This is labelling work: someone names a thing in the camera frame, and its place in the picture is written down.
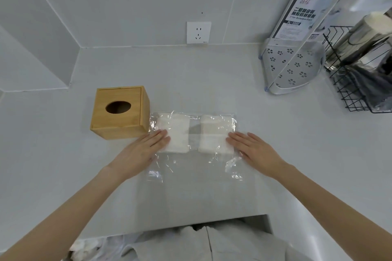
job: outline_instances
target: clear plastic bag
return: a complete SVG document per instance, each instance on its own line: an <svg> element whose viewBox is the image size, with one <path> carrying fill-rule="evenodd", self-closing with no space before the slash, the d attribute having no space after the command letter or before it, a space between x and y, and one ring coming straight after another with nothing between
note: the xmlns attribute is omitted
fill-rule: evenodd
<svg viewBox="0 0 392 261"><path fill-rule="evenodd" d="M147 180L243 180L242 156L226 142L236 126L228 114L152 113L149 130L166 129L171 140L156 154Z"/></svg>

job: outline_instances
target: outlet cover plate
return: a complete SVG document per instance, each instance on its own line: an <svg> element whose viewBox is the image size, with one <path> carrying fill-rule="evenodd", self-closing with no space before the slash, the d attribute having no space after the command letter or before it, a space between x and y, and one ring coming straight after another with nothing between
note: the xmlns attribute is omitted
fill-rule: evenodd
<svg viewBox="0 0 392 261"><path fill-rule="evenodd" d="M211 22L187 22L187 44L208 44Z"/></svg>

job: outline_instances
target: wooden box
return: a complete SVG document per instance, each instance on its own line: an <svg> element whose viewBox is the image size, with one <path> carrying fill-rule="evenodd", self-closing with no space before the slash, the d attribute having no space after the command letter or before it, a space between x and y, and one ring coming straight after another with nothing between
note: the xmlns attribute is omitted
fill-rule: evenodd
<svg viewBox="0 0 392 261"><path fill-rule="evenodd" d="M90 130L110 139L148 132L150 100L143 86L100 88L95 95Z"/></svg>

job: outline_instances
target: table surface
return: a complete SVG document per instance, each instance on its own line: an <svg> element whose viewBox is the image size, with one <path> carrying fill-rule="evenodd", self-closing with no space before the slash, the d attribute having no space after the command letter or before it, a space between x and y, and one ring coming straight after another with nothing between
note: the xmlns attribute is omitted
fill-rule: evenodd
<svg viewBox="0 0 392 261"><path fill-rule="evenodd" d="M81 49L69 89L6 93L0 103L0 250L92 179L129 140L89 130L95 91L144 85L154 111L233 113L238 129L392 232L392 115L351 113L324 71L287 95L264 92L258 46ZM171 176L125 182L81 238L268 214L273 233L316 261L349 260L276 181Z"/></svg>

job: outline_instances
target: pink house logo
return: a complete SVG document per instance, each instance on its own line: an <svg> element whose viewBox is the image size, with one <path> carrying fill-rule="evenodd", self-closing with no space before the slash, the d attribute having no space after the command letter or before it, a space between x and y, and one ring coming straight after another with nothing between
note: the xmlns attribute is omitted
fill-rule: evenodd
<svg viewBox="0 0 392 261"><path fill-rule="evenodd" d="M301 4L303 4L303 3L305 3L305 4L308 4L309 2L310 2L311 0L301 0Z"/></svg>

